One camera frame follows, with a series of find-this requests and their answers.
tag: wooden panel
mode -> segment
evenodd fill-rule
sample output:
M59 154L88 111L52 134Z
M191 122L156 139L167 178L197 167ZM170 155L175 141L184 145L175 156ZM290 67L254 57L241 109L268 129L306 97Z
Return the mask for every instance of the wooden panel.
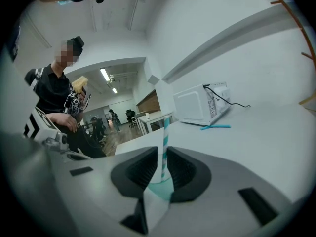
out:
M138 105L139 112L157 112L160 110L159 101L156 91L154 90L147 97L144 98Z

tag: black t-shirt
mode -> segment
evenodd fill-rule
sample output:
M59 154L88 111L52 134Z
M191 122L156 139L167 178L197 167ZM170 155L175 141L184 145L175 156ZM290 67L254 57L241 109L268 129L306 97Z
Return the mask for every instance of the black t-shirt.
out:
M26 74L25 81L31 85L35 77L35 69L31 69ZM46 114L62 113L65 109L65 101L70 94L70 83L64 73L60 78L57 78L49 64L44 68L36 85L35 93L39 96L37 107L43 112Z

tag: blue straw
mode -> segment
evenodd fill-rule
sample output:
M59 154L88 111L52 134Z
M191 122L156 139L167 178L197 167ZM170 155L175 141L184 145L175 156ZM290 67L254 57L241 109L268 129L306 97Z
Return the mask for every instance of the blue straw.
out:
M200 128L200 130L203 131L210 128L232 128L232 127L228 124L218 124L218 125L210 125L210 126L202 127Z

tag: ceiling light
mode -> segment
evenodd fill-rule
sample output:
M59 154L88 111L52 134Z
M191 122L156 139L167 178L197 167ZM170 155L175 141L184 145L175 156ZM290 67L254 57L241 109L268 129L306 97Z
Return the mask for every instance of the ceiling light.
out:
M100 71L101 71L102 75L104 76L104 79L105 79L106 81L110 81L110 78L109 78L107 72L105 71L105 69L104 69L104 68L103 68L103 69L100 69Z

